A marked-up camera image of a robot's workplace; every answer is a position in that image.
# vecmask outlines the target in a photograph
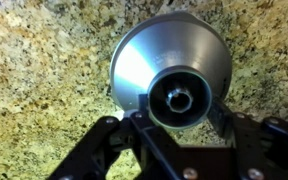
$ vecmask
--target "silver metal cone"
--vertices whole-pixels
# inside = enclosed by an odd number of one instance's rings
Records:
[[[214,96],[226,96],[231,74],[229,50],[216,31],[176,12],[144,21],[124,36],[113,54],[110,83],[123,110],[139,108],[138,96],[147,94],[150,116],[182,129],[205,119]],[[174,93],[181,92],[174,89],[178,84],[185,93]]]

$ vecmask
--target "speckled granite surface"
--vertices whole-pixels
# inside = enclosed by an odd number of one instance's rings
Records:
[[[0,179],[44,179],[102,115],[112,52],[138,22],[187,10],[210,23],[233,56],[226,102],[255,120],[288,119],[288,0],[0,1]],[[210,125],[173,134],[220,144]],[[107,179],[132,179],[129,151]]]

